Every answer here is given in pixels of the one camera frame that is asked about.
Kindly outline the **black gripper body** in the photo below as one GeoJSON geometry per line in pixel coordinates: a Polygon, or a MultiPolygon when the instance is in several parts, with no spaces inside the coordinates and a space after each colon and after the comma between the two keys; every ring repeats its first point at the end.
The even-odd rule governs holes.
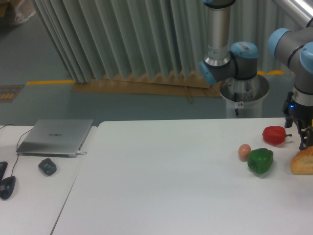
{"type": "Polygon", "coordinates": [[[299,91],[288,92],[284,102],[282,113],[292,116],[299,130],[312,126],[313,120],[313,96],[299,91]]]}

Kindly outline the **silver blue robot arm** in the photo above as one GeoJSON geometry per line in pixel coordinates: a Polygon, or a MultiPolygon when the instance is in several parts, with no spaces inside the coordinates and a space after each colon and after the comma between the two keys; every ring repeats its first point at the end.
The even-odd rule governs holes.
{"type": "MultiPolygon", "coordinates": [[[[268,39],[271,55],[294,72],[293,90],[282,112],[285,127],[297,126],[306,149],[313,144],[313,3],[310,0],[277,0],[275,4],[301,26],[299,31],[275,30],[268,39]]],[[[258,49],[250,42],[228,45],[231,0],[206,0],[209,32],[207,54],[199,67],[209,84],[220,83],[228,118],[258,118],[268,81],[257,74],[258,49]]]]}

